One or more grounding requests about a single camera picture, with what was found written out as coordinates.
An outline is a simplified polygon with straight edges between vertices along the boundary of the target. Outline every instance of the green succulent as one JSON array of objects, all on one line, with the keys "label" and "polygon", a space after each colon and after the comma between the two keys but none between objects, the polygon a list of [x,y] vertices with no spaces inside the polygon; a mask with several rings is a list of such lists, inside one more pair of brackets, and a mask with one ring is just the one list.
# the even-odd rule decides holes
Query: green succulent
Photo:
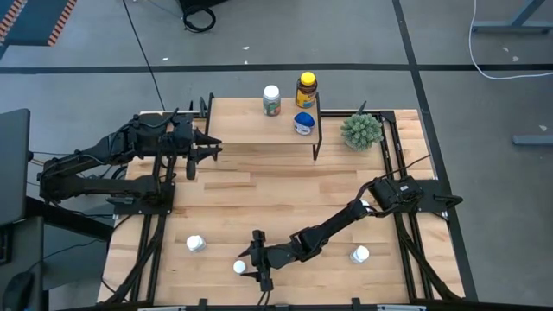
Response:
[{"label": "green succulent", "polygon": [[354,114],[344,120],[340,127],[342,136],[346,139],[346,145],[355,151],[364,151],[372,146],[372,143],[382,141],[382,124],[368,114]]}]

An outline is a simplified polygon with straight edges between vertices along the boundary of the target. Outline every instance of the gray floor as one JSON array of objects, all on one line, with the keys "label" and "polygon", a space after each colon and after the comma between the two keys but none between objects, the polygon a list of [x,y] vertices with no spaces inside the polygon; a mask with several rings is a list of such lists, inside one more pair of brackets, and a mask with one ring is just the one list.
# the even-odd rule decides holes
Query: gray floor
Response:
[{"label": "gray floor", "polygon": [[[174,0],[152,1],[178,12]],[[505,20],[522,2],[479,0],[477,19]],[[472,1],[401,3],[419,64],[470,63]],[[154,65],[407,62],[393,7],[384,0],[231,0],[214,9],[218,23],[201,35],[184,31],[178,17],[147,1],[129,1],[129,7]],[[553,22],[553,3],[547,2],[536,18]],[[474,56],[481,63],[551,63],[552,52],[551,35],[474,38]],[[143,64],[121,0],[79,0],[55,47],[10,47],[0,60],[0,67]],[[290,95],[298,75],[157,73],[156,78],[172,109],[209,92],[258,97],[267,84]],[[325,108],[352,108],[363,100],[372,108],[418,108],[409,73],[321,71],[317,76]],[[553,258],[553,150],[517,148],[510,140],[512,134],[541,134],[540,125],[553,130],[553,77],[491,81],[475,72],[440,72],[422,73],[422,78],[449,179],[454,192],[465,198],[459,214],[479,298],[553,306],[548,264]],[[5,74],[0,75],[0,93],[0,111],[31,109],[31,149],[43,151],[84,148],[134,112],[159,109],[147,73]],[[35,173],[36,168],[29,170],[30,180]],[[36,195],[31,186],[29,192]],[[85,210],[98,202],[78,198],[69,206]],[[103,260],[90,260],[90,266],[98,267],[90,269],[91,279],[55,290],[52,306],[91,304]]]}]

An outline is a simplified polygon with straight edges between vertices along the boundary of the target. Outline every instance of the wooden shelf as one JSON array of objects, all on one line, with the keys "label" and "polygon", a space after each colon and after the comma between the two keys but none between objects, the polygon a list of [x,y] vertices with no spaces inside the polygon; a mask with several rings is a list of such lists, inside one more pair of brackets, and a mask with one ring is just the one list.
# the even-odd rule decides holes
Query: wooden shelf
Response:
[{"label": "wooden shelf", "polygon": [[[307,112],[315,120],[311,134],[294,130],[294,117]],[[319,142],[317,107],[300,108],[293,98],[282,98],[278,116],[263,114],[261,98],[214,98],[209,121],[209,136],[223,144],[317,144]]]}]

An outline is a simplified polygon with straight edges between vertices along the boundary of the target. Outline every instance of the small white cup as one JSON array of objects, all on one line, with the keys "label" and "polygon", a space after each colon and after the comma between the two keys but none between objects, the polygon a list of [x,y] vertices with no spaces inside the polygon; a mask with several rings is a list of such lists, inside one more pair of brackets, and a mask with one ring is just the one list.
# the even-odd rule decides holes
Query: small white cup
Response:
[{"label": "small white cup", "polygon": [[187,238],[187,247],[192,252],[198,252],[206,248],[206,241],[201,236],[190,236]]},{"label": "small white cup", "polygon": [[361,245],[358,246],[349,257],[354,263],[363,263],[365,260],[369,259],[369,254],[369,250]]},{"label": "small white cup", "polygon": [[234,263],[234,272],[238,273],[238,274],[242,274],[245,272],[245,262],[243,262],[242,260],[237,260],[235,263]]}]

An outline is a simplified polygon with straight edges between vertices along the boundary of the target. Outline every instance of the black floor stripe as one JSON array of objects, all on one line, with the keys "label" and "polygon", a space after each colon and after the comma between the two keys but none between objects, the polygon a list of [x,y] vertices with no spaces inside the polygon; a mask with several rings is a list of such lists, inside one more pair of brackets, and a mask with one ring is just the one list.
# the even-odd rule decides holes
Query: black floor stripe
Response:
[{"label": "black floor stripe", "polygon": [[[408,64],[263,64],[263,65],[185,65],[153,66],[154,73],[223,73],[262,71],[395,71],[409,72]],[[480,65],[483,71],[553,71],[553,64]],[[418,71],[466,72],[476,71],[473,65],[415,65]],[[0,67],[0,74],[60,74],[60,73],[149,73],[146,66],[113,67]]]},{"label": "black floor stripe", "polygon": [[[490,64],[479,65],[480,69],[486,71],[534,71],[544,70],[553,71],[553,64]],[[477,71],[472,64],[458,65],[416,65],[419,71]]]},{"label": "black floor stripe", "polygon": [[[430,152],[432,154],[432,159],[434,160],[435,171],[438,179],[442,182],[444,190],[451,193],[451,186],[449,185],[448,174],[443,162],[442,152],[440,151],[438,137],[435,133],[434,122],[432,121],[432,115],[430,114],[429,103],[426,97],[426,92],[424,91],[423,80],[421,79],[419,67],[416,63],[415,51],[413,50],[413,46],[411,44],[409,31],[407,29],[407,22],[405,21],[404,17],[404,11],[399,0],[392,0],[392,3],[396,12],[399,32],[404,43],[405,55],[407,56],[407,61],[409,62],[410,73],[411,78],[413,79],[413,85],[415,86],[416,97],[421,108],[424,128],[429,139]],[[474,287],[473,275],[468,263],[467,250],[465,249],[465,243],[462,238],[461,228],[459,226],[459,221],[454,208],[450,210],[449,220],[449,230],[453,241],[455,257],[457,259],[457,265],[459,266],[459,272],[461,274],[465,296],[468,300],[478,301],[478,296],[476,295],[476,289]]]}]

